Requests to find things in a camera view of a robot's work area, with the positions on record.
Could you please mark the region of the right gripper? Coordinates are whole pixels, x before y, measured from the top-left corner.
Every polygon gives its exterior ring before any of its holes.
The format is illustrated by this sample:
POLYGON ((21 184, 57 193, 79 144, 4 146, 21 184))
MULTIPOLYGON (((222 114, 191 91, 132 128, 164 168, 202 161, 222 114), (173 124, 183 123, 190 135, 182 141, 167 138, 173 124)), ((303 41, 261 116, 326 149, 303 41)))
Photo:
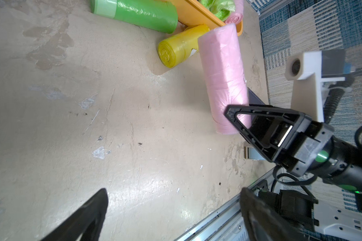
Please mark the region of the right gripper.
POLYGON ((334 134, 329 124, 270 105, 228 105, 225 117, 269 162, 302 176, 334 134))

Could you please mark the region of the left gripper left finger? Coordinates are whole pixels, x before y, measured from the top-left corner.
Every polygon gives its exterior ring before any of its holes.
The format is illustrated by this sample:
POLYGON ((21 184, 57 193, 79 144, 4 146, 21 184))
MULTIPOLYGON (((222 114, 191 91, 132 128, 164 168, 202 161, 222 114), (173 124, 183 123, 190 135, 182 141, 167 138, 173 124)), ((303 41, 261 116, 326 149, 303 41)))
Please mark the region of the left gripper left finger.
POLYGON ((44 241, 97 241, 109 204, 107 190, 100 189, 77 211, 67 218, 44 241))

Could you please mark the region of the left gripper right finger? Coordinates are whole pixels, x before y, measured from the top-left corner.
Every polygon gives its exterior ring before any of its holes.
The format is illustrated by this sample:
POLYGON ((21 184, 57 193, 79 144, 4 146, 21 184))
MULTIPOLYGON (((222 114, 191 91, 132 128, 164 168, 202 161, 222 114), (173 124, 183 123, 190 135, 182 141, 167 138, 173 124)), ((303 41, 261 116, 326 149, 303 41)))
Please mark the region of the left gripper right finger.
POLYGON ((240 211, 251 241, 305 241, 286 220, 272 210, 250 189, 242 188, 240 211))

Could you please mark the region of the pink roll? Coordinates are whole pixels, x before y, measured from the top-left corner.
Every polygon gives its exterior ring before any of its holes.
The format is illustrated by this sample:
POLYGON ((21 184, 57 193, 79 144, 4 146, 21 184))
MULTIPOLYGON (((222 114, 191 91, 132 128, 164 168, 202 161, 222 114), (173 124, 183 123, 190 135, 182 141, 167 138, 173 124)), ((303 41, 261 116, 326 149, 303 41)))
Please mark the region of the pink roll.
POLYGON ((228 105, 249 105, 249 97, 235 24, 209 31, 198 46, 216 132, 237 134, 224 113, 228 105))
POLYGON ((224 21, 225 24, 239 24, 243 19, 244 0, 234 0, 235 11, 224 21))

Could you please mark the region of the yellow roll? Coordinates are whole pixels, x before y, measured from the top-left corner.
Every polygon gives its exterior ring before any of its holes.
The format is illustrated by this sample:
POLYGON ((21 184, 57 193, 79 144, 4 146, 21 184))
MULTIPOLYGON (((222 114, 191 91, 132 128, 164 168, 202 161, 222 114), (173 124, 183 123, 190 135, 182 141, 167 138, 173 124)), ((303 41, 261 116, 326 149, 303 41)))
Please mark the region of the yellow roll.
POLYGON ((157 52, 163 65, 173 68, 199 52, 198 39, 209 31, 205 24, 187 27, 183 32, 160 41, 157 52))

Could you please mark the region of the light green roll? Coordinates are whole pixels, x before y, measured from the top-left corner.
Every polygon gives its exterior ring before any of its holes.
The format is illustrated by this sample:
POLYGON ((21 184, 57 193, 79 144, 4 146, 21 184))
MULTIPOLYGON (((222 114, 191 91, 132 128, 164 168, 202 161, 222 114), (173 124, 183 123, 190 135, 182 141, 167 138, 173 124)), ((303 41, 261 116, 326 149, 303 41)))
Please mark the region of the light green roll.
POLYGON ((198 2, 223 22, 236 10, 234 0, 198 0, 198 2))

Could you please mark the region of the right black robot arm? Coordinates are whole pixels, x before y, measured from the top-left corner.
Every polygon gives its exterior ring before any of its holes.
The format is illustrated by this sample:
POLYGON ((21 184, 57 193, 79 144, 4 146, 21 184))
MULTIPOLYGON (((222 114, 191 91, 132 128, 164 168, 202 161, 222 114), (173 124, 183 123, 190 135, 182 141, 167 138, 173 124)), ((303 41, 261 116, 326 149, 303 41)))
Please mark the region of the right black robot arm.
POLYGON ((355 132, 355 143, 338 139, 330 125, 336 108, 362 68, 345 81, 329 87, 321 104, 325 120, 302 109, 271 105, 229 105, 224 115, 261 156, 275 164, 272 187, 282 183, 285 190, 254 194, 244 188, 240 210, 252 241, 303 241, 309 232, 345 240, 362 240, 362 221, 347 222, 341 210, 321 204, 309 186, 317 179, 353 194, 362 213, 362 126, 355 132))

